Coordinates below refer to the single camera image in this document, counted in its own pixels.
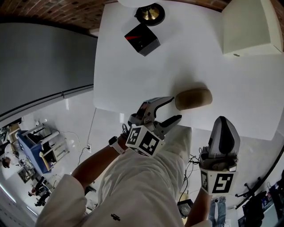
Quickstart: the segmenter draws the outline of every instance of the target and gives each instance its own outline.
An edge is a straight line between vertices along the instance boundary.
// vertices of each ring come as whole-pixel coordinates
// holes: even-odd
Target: black cube
[[[124,36],[134,49],[143,56],[148,55],[158,46],[160,42],[155,34],[144,24],[139,24]]]

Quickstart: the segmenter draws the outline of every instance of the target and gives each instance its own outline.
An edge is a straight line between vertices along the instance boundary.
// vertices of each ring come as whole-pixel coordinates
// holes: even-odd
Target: smartwatch
[[[119,146],[117,137],[112,137],[108,141],[108,144],[110,145],[110,147],[113,147],[120,154],[123,154],[125,152],[125,150],[122,149],[121,146]]]

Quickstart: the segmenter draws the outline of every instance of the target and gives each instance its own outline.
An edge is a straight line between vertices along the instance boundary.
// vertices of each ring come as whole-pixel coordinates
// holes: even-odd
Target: blue jeans
[[[215,201],[211,201],[209,220],[212,222],[212,227],[224,227],[226,220],[226,198],[220,197],[218,200],[218,219],[215,220]]]

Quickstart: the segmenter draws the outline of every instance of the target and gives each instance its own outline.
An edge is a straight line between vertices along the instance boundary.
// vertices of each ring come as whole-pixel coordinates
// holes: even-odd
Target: white floor
[[[55,166],[51,174],[47,175],[47,178],[51,179],[51,181],[57,180],[55,185],[64,174],[70,174],[77,167],[80,153],[87,145],[87,136],[95,110],[92,98],[93,92],[80,94],[65,101],[60,101],[47,106],[24,117],[23,124],[26,127],[33,127],[36,121],[47,121],[46,124],[50,127],[58,129],[59,131],[74,132],[79,137],[80,145],[75,134],[63,133],[67,138],[70,153]],[[111,137],[119,135],[122,132],[122,124],[119,121],[119,113],[99,109],[96,110],[89,138],[89,143],[92,146],[92,153],[95,153],[106,146]],[[208,144],[210,134],[210,131],[193,129],[191,144],[192,155],[198,155],[199,147],[202,148]],[[275,133],[272,141],[247,137],[241,138],[238,164],[239,175],[237,182],[234,185],[234,193],[227,196],[227,207],[232,207],[242,200],[242,198],[236,198],[234,195],[245,191],[244,183],[252,185],[259,176],[262,177],[265,175],[279,154],[283,142],[283,136],[278,131]],[[81,156],[81,162],[91,155],[91,153],[85,150]],[[190,166],[188,168],[188,176],[191,173],[191,169],[192,167]],[[195,165],[189,178],[189,186],[187,188],[189,197],[193,201],[201,186],[200,171],[198,171],[198,169],[198,165]],[[94,184],[96,190],[99,189],[99,183],[100,180],[98,179]],[[97,202],[95,194],[91,195],[90,199],[93,204]]]

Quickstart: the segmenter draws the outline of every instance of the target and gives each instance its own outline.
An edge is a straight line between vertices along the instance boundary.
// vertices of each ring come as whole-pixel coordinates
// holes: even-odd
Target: forearm
[[[209,196],[203,189],[200,189],[190,210],[185,227],[190,227],[206,220],[210,209],[211,199],[212,196]]]
[[[120,139],[118,143],[123,149],[127,149],[123,139]],[[119,153],[114,148],[106,146],[81,163],[73,171],[72,176],[76,178],[85,189],[102,174],[118,155]]]

